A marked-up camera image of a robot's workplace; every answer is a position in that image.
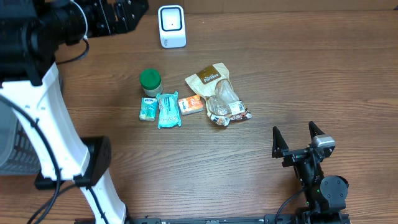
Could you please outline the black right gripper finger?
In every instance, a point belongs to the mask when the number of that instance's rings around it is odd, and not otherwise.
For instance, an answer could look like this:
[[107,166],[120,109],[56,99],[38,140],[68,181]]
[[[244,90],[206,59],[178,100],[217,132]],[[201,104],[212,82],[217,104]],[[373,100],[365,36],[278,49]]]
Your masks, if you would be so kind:
[[315,136],[324,135],[325,133],[313,122],[308,123],[308,128],[310,131],[310,136],[313,139]]
[[281,158],[285,152],[289,151],[289,147],[282,137],[277,126],[272,128],[273,145],[272,145],[272,158]]

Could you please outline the green lid jar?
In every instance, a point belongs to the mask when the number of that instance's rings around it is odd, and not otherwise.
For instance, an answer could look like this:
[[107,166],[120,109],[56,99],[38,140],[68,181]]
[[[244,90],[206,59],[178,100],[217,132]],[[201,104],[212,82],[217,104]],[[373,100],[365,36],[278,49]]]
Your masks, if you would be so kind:
[[139,81],[144,93],[149,97],[156,97],[164,90],[160,73],[154,68],[147,68],[142,71]]

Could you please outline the brown bread snack bag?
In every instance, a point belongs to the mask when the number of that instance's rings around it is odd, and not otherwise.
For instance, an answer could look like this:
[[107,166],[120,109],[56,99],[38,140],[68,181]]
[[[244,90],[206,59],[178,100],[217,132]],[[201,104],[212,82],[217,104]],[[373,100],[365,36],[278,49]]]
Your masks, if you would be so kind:
[[229,70],[223,63],[209,65],[185,81],[196,95],[205,100],[207,115],[214,123],[228,126],[231,121],[252,118],[235,93],[229,80]]

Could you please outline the orange tissue pack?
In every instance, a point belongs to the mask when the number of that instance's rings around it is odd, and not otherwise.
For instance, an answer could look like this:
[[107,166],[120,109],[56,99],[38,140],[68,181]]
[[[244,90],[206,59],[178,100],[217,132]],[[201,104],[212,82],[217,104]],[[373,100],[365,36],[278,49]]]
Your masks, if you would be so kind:
[[201,112],[203,110],[203,104],[199,95],[193,95],[178,100],[178,105],[181,114],[188,115],[192,113]]

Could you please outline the small teal tissue pack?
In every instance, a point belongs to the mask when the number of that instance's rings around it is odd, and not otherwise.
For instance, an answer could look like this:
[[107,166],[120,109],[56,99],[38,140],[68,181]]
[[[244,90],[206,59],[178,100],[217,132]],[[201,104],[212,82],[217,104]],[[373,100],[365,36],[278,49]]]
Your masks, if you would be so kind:
[[141,121],[155,121],[158,101],[156,98],[142,98],[139,119]]

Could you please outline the teal wet wipes pack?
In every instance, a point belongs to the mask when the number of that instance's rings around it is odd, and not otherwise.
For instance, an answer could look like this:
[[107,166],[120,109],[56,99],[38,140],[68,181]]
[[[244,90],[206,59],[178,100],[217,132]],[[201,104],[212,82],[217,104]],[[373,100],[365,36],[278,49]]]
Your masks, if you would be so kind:
[[158,128],[181,127],[182,120],[178,108],[178,92],[156,95],[159,104]]

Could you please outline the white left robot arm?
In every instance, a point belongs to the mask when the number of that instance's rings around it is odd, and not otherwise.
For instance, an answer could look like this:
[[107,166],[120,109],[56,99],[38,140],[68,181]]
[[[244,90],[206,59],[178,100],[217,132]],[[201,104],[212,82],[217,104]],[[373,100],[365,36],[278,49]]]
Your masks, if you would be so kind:
[[133,31],[147,1],[1,1],[1,101],[19,119],[40,161],[36,186],[71,180],[95,223],[130,223],[114,187],[106,136],[79,137],[63,100],[55,52],[62,44]]

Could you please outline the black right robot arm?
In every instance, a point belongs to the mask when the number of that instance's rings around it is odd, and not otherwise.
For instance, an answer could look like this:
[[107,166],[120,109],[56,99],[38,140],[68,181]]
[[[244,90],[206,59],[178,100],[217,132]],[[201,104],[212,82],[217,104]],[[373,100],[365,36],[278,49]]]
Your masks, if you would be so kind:
[[[313,121],[308,123],[311,143],[303,149],[291,151],[279,129],[272,128],[272,157],[282,158],[283,167],[293,167],[302,189],[289,197],[275,215],[266,215],[268,223],[350,223],[349,215],[342,214],[346,208],[349,183],[342,176],[325,176],[321,162],[331,156],[335,140],[325,134]],[[296,209],[294,214],[282,214],[284,207],[304,194],[306,207]]]

